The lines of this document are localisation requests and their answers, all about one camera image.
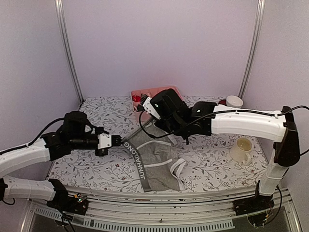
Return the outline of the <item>pink divided organizer box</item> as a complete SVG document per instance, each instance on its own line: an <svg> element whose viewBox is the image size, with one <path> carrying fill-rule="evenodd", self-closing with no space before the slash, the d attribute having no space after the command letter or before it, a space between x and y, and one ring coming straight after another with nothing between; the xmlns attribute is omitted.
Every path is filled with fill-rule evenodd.
<svg viewBox="0 0 309 232"><path fill-rule="evenodd" d="M188 110L178 89L174 86L134 90L131 92L137 121L155 119L167 120L173 113Z"/></svg>

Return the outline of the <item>grey boxer briefs lettered band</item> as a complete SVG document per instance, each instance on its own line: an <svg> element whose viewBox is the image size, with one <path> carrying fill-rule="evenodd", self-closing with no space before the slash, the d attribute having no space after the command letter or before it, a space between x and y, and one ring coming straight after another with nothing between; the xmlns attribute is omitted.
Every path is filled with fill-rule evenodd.
<svg viewBox="0 0 309 232"><path fill-rule="evenodd" d="M143 191L184 191L181 174L186 161L177 154L175 138L172 135L160 138L167 133L150 121L144 126L157 138L149 137L139 128L123 141L126 152L134 159Z"/></svg>

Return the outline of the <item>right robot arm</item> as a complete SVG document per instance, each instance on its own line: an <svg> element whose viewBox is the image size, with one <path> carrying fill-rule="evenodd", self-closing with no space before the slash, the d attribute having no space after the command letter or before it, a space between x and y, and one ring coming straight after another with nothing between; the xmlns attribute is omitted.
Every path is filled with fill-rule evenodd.
<svg viewBox="0 0 309 232"><path fill-rule="evenodd" d="M293 109L288 106L280 111L255 111L199 101L188 107L170 88L148 97L143 107L157 127L185 140L192 135L237 134L273 141L272 161L258 184L258 193L250 199L254 211L267 205L286 170L301 157Z"/></svg>

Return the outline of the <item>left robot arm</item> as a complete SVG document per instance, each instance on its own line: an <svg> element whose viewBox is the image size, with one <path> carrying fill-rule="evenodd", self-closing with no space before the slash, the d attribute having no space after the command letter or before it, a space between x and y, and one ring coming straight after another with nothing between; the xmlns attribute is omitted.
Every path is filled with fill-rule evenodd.
<svg viewBox="0 0 309 232"><path fill-rule="evenodd" d="M58 180L34 181L12 178L9 174L36 163L54 161L73 150L108 153L112 136L103 127L90 123L83 112L72 111L47 124L33 141L0 153L0 199L42 199L67 210L72 200Z"/></svg>

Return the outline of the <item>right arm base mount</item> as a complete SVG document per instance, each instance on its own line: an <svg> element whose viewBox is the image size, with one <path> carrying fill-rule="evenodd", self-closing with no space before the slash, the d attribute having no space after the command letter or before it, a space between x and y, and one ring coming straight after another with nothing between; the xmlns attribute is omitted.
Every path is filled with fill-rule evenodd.
<svg viewBox="0 0 309 232"><path fill-rule="evenodd" d="M262 196L256 187L254 196L233 201L233 211L239 216L270 209L275 206L272 196Z"/></svg>

